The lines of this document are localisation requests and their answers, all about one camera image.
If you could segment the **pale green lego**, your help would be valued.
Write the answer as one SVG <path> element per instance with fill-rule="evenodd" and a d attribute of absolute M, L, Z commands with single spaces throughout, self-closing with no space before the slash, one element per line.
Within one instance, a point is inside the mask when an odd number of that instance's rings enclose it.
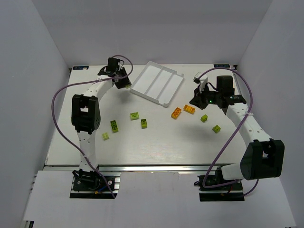
<path fill-rule="evenodd" d="M 109 139 L 109 134 L 107 132 L 105 133 L 102 133 L 102 139 L 105 141 L 105 140 L 108 140 Z"/>

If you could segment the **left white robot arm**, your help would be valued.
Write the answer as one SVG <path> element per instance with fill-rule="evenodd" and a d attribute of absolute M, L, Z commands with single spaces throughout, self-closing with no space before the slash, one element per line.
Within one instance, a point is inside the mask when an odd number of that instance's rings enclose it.
<path fill-rule="evenodd" d="M 124 65 L 125 57 L 114 55 L 106 66 L 98 72 L 96 82 L 80 95 L 72 97 L 72 125 L 75 127 L 81 150 L 79 168 L 90 172 L 98 169 L 95 153 L 95 133 L 100 126 L 99 102 L 106 92 L 115 86 L 117 89 L 129 88 L 132 83 Z"/>

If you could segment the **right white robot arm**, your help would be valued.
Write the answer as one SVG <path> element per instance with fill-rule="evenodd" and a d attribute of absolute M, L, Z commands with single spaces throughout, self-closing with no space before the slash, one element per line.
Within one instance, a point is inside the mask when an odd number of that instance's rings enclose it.
<path fill-rule="evenodd" d="M 221 188 L 237 181 L 276 178 L 282 173 L 285 145 L 267 134 L 250 113 L 246 100 L 235 94 L 232 76 L 218 76 L 213 90 L 208 77 L 194 77 L 198 87 L 190 104 L 205 109 L 208 105 L 217 105 L 236 126 L 246 151 L 238 163 L 219 166 L 212 179 L 204 177 L 205 189 Z"/>

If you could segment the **orange lego right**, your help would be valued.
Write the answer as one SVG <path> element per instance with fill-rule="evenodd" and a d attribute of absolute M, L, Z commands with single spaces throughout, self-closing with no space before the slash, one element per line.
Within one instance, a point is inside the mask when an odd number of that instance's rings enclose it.
<path fill-rule="evenodd" d="M 195 108 L 190 106 L 190 105 L 185 105 L 183 110 L 187 113 L 190 113 L 190 114 L 194 114 L 195 113 Z"/>

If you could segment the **orange lego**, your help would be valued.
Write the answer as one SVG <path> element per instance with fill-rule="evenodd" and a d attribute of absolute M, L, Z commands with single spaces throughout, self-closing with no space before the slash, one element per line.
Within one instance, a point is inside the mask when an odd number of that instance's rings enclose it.
<path fill-rule="evenodd" d="M 180 114 L 181 114 L 181 109 L 176 107 L 175 110 L 171 114 L 171 118 L 177 119 Z"/>
<path fill-rule="evenodd" d="M 187 113 L 190 113 L 190 114 L 194 114 L 195 113 L 195 108 L 190 106 L 190 105 L 185 105 L 183 110 Z"/>

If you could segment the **orange lego left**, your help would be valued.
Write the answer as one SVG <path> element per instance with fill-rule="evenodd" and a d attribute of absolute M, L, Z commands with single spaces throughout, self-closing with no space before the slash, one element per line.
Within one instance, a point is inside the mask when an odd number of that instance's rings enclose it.
<path fill-rule="evenodd" d="M 181 109 L 176 107 L 175 110 L 171 114 L 171 118 L 177 119 L 180 114 L 181 114 Z"/>

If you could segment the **white divided tray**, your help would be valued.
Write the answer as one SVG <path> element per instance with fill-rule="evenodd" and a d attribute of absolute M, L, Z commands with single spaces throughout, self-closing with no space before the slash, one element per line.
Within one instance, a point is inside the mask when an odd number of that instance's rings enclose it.
<path fill-rule="evenodd" d="M 131 93 L 163 107 L 168 107 L 184 81 L 184 74 L 148 62 L 131 87 Z"/>

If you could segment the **right blue table label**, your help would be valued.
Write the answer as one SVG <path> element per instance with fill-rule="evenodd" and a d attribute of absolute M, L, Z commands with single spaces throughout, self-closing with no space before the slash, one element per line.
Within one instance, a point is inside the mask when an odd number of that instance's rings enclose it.
<path fill-rule="evenodd" d="M 215 68 L 230 68 L 230 64 L 214 64 Z"/>

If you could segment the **blue table label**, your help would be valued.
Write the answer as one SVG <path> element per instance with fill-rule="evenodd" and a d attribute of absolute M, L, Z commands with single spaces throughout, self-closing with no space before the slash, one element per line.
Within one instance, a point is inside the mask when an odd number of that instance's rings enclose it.
<path fill-rule="evenodd" d="M 89 66 L 73 66 L 72 70 L 87 70 Z"/>
<path fill-rule="evenodd" d="M 230 68 L 230 64 L 214 64 L 215 68 Z"/>

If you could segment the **long green lego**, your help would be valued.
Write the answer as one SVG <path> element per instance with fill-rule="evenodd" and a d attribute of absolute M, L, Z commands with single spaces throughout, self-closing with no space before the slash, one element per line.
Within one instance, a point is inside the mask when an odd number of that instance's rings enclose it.
<path fill-rule="evenodd" d="M 119 132 L 119 129 L 118 129 L 116 120 L 112 120 L 112 121 L 110 122 L 110 125 L 111 125 L 112 132 L 113 132 L 113 133 Z"/>

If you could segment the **left blue table label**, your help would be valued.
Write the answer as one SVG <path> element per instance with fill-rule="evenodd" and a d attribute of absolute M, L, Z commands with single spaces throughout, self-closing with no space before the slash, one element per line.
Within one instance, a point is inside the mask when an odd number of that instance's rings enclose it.
<path fill-rule="evenodd" d="M 89 66 L 73 66 L 72 70 L 87 70 Z"/>

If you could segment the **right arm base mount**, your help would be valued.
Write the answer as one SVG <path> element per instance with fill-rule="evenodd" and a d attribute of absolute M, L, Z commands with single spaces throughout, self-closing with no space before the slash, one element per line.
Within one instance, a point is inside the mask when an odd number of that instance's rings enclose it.
<path fill-rule="evenodd" d="M 215 188 L 204 188 L 202 185 L 204 175 L 198 176 L 198 180 L 193 183 L 199 188 L 200 202 L 228 202 L 244 201 L 243 186 L 241 182 Z"/>

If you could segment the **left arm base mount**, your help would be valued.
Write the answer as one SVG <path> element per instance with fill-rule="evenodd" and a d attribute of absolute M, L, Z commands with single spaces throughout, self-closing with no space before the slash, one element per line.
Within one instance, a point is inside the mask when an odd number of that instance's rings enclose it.
<path fill-rule="evenodd" d="M 71 186 L 71 199 L 111 199 L 118 193 L 118 177 L 105 176 L 106 181 L 95 171 L 82 169 L 72 171 L 73 181 Z"/>

